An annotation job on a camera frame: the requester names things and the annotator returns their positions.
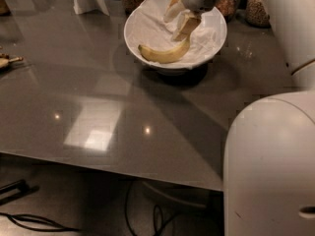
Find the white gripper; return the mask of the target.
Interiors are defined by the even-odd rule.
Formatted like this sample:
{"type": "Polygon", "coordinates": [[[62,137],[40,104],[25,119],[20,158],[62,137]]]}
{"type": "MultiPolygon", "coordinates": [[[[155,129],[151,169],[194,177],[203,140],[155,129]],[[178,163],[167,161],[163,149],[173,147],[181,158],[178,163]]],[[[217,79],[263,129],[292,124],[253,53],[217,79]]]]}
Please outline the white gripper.
{"type": "Polygon", "coordinates": [[[173,21],[185,8],[190,10],[179,16],[172,39],[174,41],[181,41],[189,36],[202,21],[201,15],[194,12],[204,13],[211,11],[217,1],[218,0],[171,0],[163,16],[163,20],[166,23],[173,21]]]}

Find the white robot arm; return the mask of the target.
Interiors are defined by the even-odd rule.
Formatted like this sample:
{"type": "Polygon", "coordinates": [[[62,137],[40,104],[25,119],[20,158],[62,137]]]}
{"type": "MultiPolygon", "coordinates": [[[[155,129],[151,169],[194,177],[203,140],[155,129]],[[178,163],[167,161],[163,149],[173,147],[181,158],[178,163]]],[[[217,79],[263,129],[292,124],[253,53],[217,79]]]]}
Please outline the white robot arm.
{"type": "Polygon", "coordinates": [[[262,0],[294,92],[234,119],[223,159],[224,236],[315,236],[315,0],[262,0]]]}

